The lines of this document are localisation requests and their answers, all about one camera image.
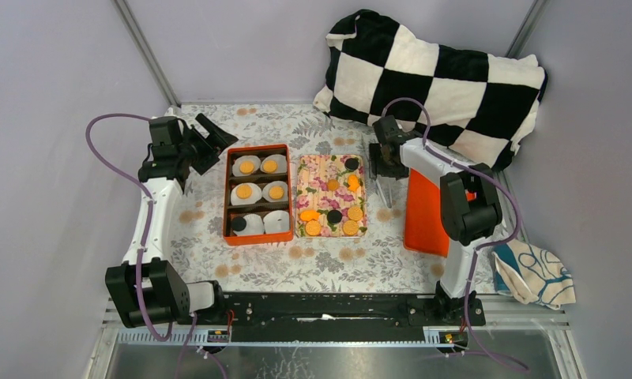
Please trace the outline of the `round swirl butter cookie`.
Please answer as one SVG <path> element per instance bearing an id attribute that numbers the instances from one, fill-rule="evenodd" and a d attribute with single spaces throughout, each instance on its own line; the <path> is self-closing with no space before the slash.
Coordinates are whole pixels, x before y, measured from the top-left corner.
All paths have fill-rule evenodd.
<path id="1" fill-rule="evenodd" d="M 330 179 L 326 185 L 328 191 L 336 191 L 340 187 L 340 183 L 336 179 Z"/>

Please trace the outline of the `floral cookie tray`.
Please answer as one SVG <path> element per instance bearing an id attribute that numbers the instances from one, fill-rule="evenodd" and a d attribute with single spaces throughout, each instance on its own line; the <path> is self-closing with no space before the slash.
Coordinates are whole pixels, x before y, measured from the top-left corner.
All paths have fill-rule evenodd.
<path id="1" fill-rule="evenodd" d="M 344 161 L 348 158 L 357 158 L 360 166 L 356 171 L 347 171 Z M 347 178 L 354 174 L 360 179 L 361 186 L 355 193 L 347 188 Z M 299 158 L 296 168 L 296 198 L 295 198 L 295 233 L 300 238 L 359 238 L 367 233 L 367 189 L 364 182 L 365 168 L 363 157 L 352 154 L 328 154 L 328 155 L 303 155 Z M 336 191 L 328 191 L 326 183 L 330 179 L 336 179 L 340 187 Z M 359 206 L 364 217 L 357 221 L 359 232 L 354 236 L 346 236 L 342 231 L 342 225 L 349 218 L 347 210 L 352 206 Z M 317 210 L 321 213 L 318 221 L 322 225 L 319 236 L 309 236 L 305 233 L 305 222 L 299 219 L 303 210 Z M 343 219 L 339 224 L 328 224 L 326 214 L 332 209 L 339 210 Z"/>

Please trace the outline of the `orange compartment cookie box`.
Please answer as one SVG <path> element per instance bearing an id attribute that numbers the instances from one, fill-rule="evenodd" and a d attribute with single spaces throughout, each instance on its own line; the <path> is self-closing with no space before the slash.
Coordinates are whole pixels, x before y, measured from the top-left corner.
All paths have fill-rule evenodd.
<path id="1" fill-rule="evenodd" d="M 289 163 L 285 144 L 228 150 L 223 238 L 229 246 L 293 239 Z"/>

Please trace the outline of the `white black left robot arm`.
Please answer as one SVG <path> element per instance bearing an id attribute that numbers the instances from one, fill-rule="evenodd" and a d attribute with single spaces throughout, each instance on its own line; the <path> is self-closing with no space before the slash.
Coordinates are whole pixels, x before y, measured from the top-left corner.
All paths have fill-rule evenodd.
<path id="1" fill-rule="evenodd" d="M 195 120 L 206 135 L 176 116 L 149 120 L 148 153 L 130 179 L 141 191 L 134 236 L 121 264 L 105 273 L 127 328 L 192 320 L 190 286 L 174 269 L 168 251 L 172 218 L 190 173 L 204 174 L 238 140 L 202 113 Z"/>

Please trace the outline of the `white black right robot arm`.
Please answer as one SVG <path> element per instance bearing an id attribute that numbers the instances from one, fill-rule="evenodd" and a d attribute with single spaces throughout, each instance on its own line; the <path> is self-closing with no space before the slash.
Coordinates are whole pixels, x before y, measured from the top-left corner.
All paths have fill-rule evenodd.
<path id="1" fill-rule="evenodd" d="M 392 116 L 380 118 L 373 128 L 372 175 L 408 179 L 404 246 L 445 258 L 438 289 L 446 296 L 435 302 L 434 315 L 454 325 L 465 315 L 460 298 L 469 293 L 465 285 L 474 248 L 489 241 L 502 222 L 497 189 L 480 177 L 491 170 L 485 164 L 468 165 L 403 131 Z"/>

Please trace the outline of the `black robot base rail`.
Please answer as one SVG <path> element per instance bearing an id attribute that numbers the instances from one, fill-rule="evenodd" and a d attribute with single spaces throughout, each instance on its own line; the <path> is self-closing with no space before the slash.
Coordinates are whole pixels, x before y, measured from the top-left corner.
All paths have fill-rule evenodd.
<path id="1" fill-rule="evenodd" d="M 418 343 L 427 330 L 484 326 L 482 302 L 443 295 L 226 292 L 197 325 L 234 343 Z"/>

